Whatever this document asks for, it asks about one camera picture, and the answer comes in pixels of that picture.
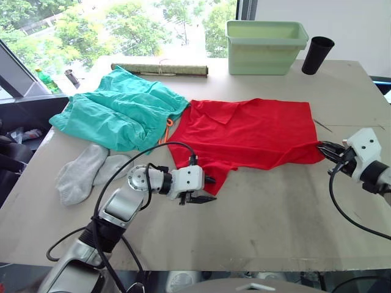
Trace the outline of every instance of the white table surface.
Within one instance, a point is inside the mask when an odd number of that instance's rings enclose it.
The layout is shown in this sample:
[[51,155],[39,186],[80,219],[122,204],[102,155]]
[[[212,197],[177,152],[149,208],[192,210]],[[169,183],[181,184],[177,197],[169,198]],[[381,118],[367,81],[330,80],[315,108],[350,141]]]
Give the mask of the white table surface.
[[[209,77],[162,80],[187,99],[242,101],[252,98],[308,101],[319,140],[340,143],[361,127],[372,127],[391,164],[391,107],[362,67],[352,61],[326,61],[314,76],[301,73],[298,60],[286,76],[230,76],[227,61],[208,60]],[[99,74],[109,71],[102,59]],[[97,196],[76,206],[60,204],[55,178],[88,141],[50,130],[0,210],[0,262],[52,265],[47,248],[64,234],[88,224]],[[135,164],[174,167],[167,148]],[[230,172],[217,200],[179,206],[154,195],[150,207],[125,233],[149,270],[346,270],[390,267],[390,242],[348,223],[328,192],[329,161],[287,164],[270,171]],[[125,179],[114,181],[106,198]],[[345,175],[335,180],[342,208],[358,222],[391,234],[391,208],[379,195],[363,191]],[[54,254],[60,256],[68,239]],[[114,249],[116,269],[136,269],[122,243]]]

